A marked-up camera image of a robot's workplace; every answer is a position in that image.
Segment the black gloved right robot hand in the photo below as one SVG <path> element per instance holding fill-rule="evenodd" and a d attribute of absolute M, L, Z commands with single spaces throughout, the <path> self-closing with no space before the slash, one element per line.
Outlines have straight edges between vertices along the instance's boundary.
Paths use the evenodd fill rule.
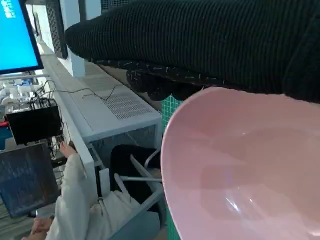
<path fill-rule="evenodd" d="M 65 41 L 154 101 L 203 87 L 320 101 L 317 0 L 136 0 L 72 25 Z"/>

